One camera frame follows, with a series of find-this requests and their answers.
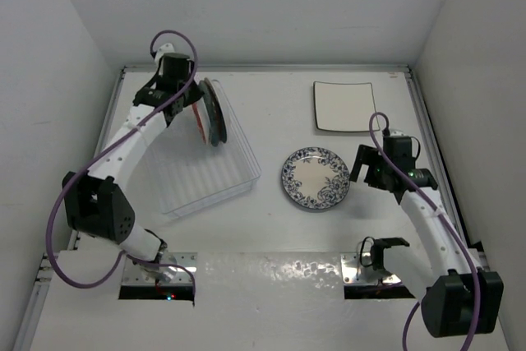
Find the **white square plate black rim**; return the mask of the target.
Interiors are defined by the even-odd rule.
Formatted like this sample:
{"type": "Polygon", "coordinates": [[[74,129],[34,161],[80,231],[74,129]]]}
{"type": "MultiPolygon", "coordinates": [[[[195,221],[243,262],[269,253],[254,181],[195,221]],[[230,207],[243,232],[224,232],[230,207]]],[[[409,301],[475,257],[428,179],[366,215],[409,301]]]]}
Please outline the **white square plate black rim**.
{"type": "Polygon", "coordinates": [[[358,130],[358,131],[334,130],[334,129],[321,128],[321,127],[318,127],[317,125],[314,126],[314,131],[315,131],[315,134],[319,136],[368,136],[370,134],[368,130],[358,130]]]}

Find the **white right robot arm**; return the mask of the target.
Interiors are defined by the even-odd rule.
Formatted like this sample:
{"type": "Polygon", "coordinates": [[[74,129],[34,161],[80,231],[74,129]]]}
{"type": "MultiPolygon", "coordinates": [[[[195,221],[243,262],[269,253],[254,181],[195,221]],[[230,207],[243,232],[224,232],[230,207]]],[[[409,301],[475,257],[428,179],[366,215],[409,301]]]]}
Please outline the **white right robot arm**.
{"type": "Polygon", "coordinates": [[[495,271],[485,271],[462,243],[445,212],[438,184],[428,169],[419,169],[409,136],[384,136],[382,148],[360,145],[350,173],[391,193],[409,217],[429,259],[423,263],[401,237],[377,238],[363,268],[396,275],[419,301],[425,327],[443,338],[489,334],[496,327],[504,284],[495,271]]]}

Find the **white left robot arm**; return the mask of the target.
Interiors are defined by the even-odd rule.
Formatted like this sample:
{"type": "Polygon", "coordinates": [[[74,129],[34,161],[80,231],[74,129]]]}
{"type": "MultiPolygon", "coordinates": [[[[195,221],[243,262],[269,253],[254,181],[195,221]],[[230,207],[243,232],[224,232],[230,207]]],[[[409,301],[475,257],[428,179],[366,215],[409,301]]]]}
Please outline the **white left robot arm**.
{"type": "Polygon", "coordinates": [[[138,261],[159,261],[164,241],[136,222],[125,191],[149,146],[202,97],[193,67],[187,55],[160,56],[156,73],[136,92],[125,122],[108,143],[117,146],[90,165],[67,192],[64,203],[72,229],[112,242],[138,261]]]}

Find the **grey speckled round plate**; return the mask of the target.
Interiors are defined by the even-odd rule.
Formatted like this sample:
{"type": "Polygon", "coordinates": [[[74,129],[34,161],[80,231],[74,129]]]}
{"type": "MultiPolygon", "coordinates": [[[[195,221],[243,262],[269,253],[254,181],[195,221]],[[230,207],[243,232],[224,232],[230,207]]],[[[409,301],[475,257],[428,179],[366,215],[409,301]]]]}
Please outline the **grey speckled round plate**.
{"type": "Polygon", "coordinates": [[[285,193],[308,210],[328,210],[337,206],[350,188],[346,163],[333,151],[304,147],[294,151],[281,169],[285,193]]]}

